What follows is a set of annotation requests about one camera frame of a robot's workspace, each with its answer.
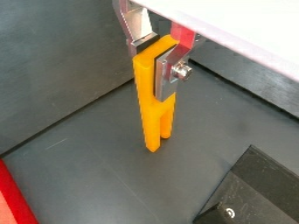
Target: metal bracket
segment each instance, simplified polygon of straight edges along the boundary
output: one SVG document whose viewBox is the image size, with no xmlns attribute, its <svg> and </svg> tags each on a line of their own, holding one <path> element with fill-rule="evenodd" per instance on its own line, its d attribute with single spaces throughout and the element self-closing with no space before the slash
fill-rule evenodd
<svg viewBox="0 0 299 224">
<path fill-rule="evenodd" d="M 190 53 L 206 42 L 203 36 L 177 23 L 173 23 L 173 37 L 179 44 L 157 60 L 155 67 L 155 98 L 161 102 L 177 92 L 179 80 L 189 80 L 193 74 L 187 64 Z"/>
<path fill-rule="evenodd" d="M 153 30 L 147 8 L 129 0 L 114 0 L 113 3 L 127 37 L 129 52 L 134 57 L 161 37 Z"/>
<path fill-rule="evenodd" d="M 147 8 L 130 0 L 113 0 L 119 22 L 127 37 L 130 55 L 137 56 L 161 37 L 153 30 Z M 157 59 L 155 91 L 158 101 L 165 100 L 177 92 L 179 80 L 187 81 L 193 69 L 189 67 L 191 50 L 201 46 L 206 38 L 182 25 L 173 23 L 173 38 L 179 44 Z"/>
</svg>

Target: red part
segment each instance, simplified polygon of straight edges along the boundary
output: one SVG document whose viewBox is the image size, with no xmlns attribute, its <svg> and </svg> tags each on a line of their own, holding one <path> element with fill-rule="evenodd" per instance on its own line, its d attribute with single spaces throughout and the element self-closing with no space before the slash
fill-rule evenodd
<svg viewBox="0 0 299 224">
<path fill-rule="evenodd" d="M 181 42 L 181 45 L 186 46 L 189 49 L 193 49 L 195 39 L 195 32 L 193 30 L 173 22 L 171 35 L 173 38 Z"/>
<path fill-rule="evenodd" d="M 3 160 L 0 160 L 0 191 L 18 224 L 39 223 Z"/>
</svg>

